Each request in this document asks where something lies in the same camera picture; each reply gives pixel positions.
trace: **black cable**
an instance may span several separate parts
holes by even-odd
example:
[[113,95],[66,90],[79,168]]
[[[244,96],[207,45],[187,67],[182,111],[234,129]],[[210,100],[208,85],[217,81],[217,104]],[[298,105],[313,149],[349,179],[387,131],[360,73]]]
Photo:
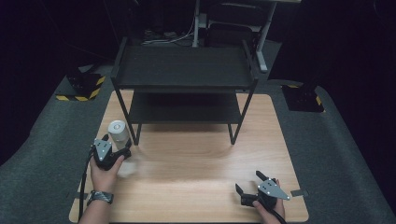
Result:
[[187,32],[186,35],[182,35],[182,36],[177,36],[175,38],[171,38],[169,40],[147,40],[147,41],[143,41],[143,43],[141,43],[140,45],[148,45],[148,44],[169,44],[169,43],[175,43],[178,40],[182,40],[192,34],[194,34],[194,32],[192,31],[192,27],[194,27],[194,23],[195,23],[195,12],[194,12],[194,16],[192,17],[192,23],[190,26],[190,30]]
[[64,39],[64,37],[62,36],[61,29],[58,27],[58,24],[55,22],[55,20],[54,20],[54,19],[52,18],[52,16],[50,15],[50,12],[49,12],[49,10],[47,9],[47,7],[46,7],[46,5],[44,4],[44,2],[43,2],[42,0],[38,0],[38,1],[39,1],[39,4],[43,7],[45,13],[47,14],[47,17],[49,18],[49,20],[50,20],[50,22],[52,23],[53,27],[55,28],[56,32],[58,33],[58,36],[61,38],[61,40],[62,40],[67,46],[69,46],[69,47],[71,47],[71,48],[73,48],[73,49],[81,50],[81,51],[83,51],[83,52],[85,52],[85,53],[91,54],[91,55],[96,56],[96,57],[98,57],[98,58],[102,58],[102,59],[114,61],[114,59],[107,58],[106,56],[99,55],[99,54],[94,53],[94,52],[91,52],[91,51],[89,51],[89,50],[82,49],[82,48],[79,48],[79,47],[77,47],[77,46],[75,46],[75,45],[69,44],[69,43]]
[[280,224],[287,224],[285,219],[280,214],[278,214],[274,209],[270,210],[269,213],[274,215],[274,217],[276,217],[276,219],[280,222]]
[[189,48],[189,47],[192,46],[192,43],[189,44],[189,45],[182,45],[182,44],[178,44],[177,42],[174,42],[174,43],[172,43],[172,44],[177,45],[177,46],[179,46],[179,47],[184,47],[184,48]]
[[88,165],[90,164],[91,157],[93,156],[92,153],[93,153],[93,148],[90,149],[88,158],[85,161],[85,169],[84,169],[84,173],[82,174],[82,178],[81,178],[81,187],[79,189],[78,221],[81,219],[83,211],[84,211],[84,189],[85,189],[85,182],[87,180]]
[[114,35],[114,37],[116,37],[117,44],[120,45],[120,41],[119,41],[119,37],[117,36],[116,28],[114,27],[113,20],[111,20],[110,13],[108,12],[106,0],[103,0],[103,5],[105,6],[106,14],[107,14],[108,20],[110,21],[111,29],[113,30],[113,35]]

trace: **desk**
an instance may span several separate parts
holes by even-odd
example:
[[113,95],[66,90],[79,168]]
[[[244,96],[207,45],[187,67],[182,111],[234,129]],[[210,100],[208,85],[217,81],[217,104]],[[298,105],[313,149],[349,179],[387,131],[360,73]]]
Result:
[[[243,48],[148,48],[123,39],[111,81],[133,142],[142,124],[227,124],[234,144],[258,83],[248,46]],[[128,110],[120,90],[135,90]],[[248,91],[241,110],[235,90]],[[135,133],[132,124],[138,124]],[[231,124],[237,124],[235,131]]]
[[[132,91],[122,91],[126,102],[131,102]],[[238,101],[248,95],[238,93]],[[112,93],[97,137],[102,137],[108,124],[123,119],[120,103]],[[255,94],[239,143],[226,141],[227,128],[223,125],[146,125],[144,140],[132,146],[132,158],[137,172],[119,178],[115,187],[111,222],[161,223],[258,223],[260,217],[254,208],[240,205],[235,191],[237,183],[245,193],[257,192],[261,183],[256,170],[280,180],[282,189],[299,189],[290,155],[285,144],[276,112],[268,95]],[[92,189],[88,172],[85,192]],[[285,201],[286,220],[308,220],[304,198]],[[78,221],[78,199],[69,214]]]
[[[262,34],[260,37],[259,44],[256,48],[256,56],[257,60],[260,66],[260,70],[262,72],[267,72],[268,68],[265,63],[264,57],[263,57],[263,48],[264,48],[264,42],[268,34],[268,30],[270,29],[271,26],[271,21],[274,16],[274,12],[276,9],[276,3],[277,2],[288,2],[288,3],[300,3],[301,0],[263,0],[263,1],[268,1],[271,2],[271,8],[268,14],[267,22],[265,23],[265,26],[262,29]],[[206,15],[203,13],[200,13],[200,5],[201,5],[201,0],[196,0],[195,2],[195,24],[194,24],[194,39],[192,41],[192,46],[197,48],[198,47],[198,30],[199,28],[206,28]]]

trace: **yellow and black hazard tape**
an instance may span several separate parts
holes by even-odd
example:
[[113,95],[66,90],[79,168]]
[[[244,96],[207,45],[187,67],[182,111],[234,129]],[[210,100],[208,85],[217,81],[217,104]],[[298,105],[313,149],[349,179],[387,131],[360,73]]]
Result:
[[103,82],[105,81],[105,77],[100,77],[95,85],[95,89],[87,95],[64,95],[64,94],[56,94],[56,99],[60,101],[91,101],[96,98],[99,94],[99,90],[102,87]]
[[[288,85],[288,86],[289,86],[290,88],[300,88],[299,86],[295,86],[295,85]],[[318,106],[323,106],[318,95],[317,95],[316,100],[317,100]]]

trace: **person's left hand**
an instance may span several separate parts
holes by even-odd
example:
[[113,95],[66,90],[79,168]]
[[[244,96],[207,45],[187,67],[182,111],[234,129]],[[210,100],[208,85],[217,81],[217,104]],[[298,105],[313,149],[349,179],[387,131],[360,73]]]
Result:
[[117,172],[119,171],[122,162],[124,160],[124,156],[120,156],[113,167],[110,170],[105,171],[100,169],[96,165],[95,159],[92,157],[90,160],[91,166],[91,180],[93,183],[93,189],[96,191],[104,191],[107,193],[113,193],[114,185],[117,181]]

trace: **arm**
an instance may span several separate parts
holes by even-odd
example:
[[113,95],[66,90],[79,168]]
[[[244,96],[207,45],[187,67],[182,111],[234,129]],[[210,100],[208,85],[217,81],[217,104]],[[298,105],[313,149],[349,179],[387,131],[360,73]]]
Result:
[[[124,157],[120,156],[110,170],[104,171],[101,170],[96,165],[96,161],[93,158],[91,158],[90,166],[91,166],[91,179],[93,183],[93,189],[96,191],[113,193],[114,186],[117,182],[117,172],[119,171],[123,160]],[[80,224],[108,223],[110,219],[110,209],[111,209],[110,207],[111,205],[104,201],[95,200],[91,202],[90,206],[88,206],[85,209],[85,212],[82,215],[82,218],[79,221],[79,223]]]

